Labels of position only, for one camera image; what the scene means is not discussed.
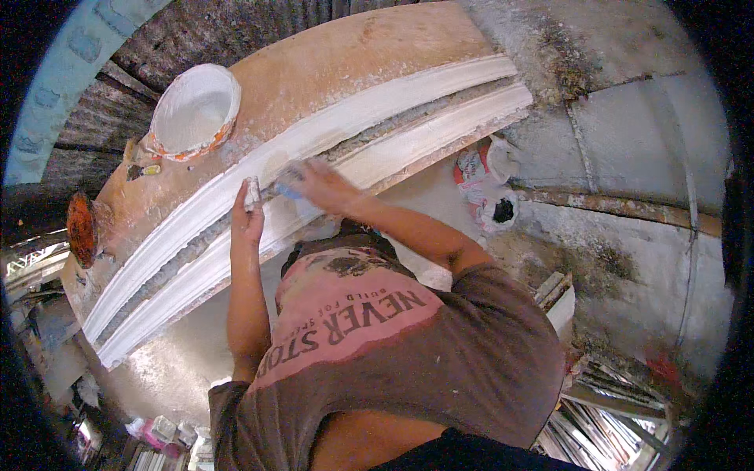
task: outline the brown t-shirt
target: brown t-shirt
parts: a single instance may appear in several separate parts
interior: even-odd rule
[[[552,412],[563,353],[542,311],[493,264],[429,289],[369,247],[301,257],[252,384],[209,392],[217,469],[309,466],[333,412],[372,409],[529,447]]]

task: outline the plaster bowl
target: plaster bowl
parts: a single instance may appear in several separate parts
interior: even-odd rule
[[[144,139],[148,151],[184,162],[230,136],[241,86],[225,67],[201,64],[176,77],[160,97]]]

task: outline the worker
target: worker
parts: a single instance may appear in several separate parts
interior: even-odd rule
[[[259,271],[265,215],[260,203],[246,211],[241,186],[231,215],[234,370],[209,392],[216,468],[492,469],[484,460],[530,447],[564,369],[531,295],[469,237],[359,191],[326,164],[297,164],[283,178],[343,222],[330,239],[295,245],[271,332]],[[450,292],[420,284],[382,234],[450,270]]]

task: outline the blue beam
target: blue beam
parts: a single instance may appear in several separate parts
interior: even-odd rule
[[[105,62],[170,0],[81,0],[44,55],[21,106],[4,186],[39,182],[53,145]]]

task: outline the hand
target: hand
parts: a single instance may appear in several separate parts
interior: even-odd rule
[[[265,212],[262,201],[257,200],[251,211],[246,211],[244,200],[249,191],[249,179],[241,183],[231,211],[231,261],[234,253],[251,251],[259,256],[259,241],[262,239],[262,229],[265,225]],[[256,192],[259,194],[259,180],[254,179]]]
[[[321,161],[292,162],[280,182],[337,216],[354,218],[360,207],[374,199]]]

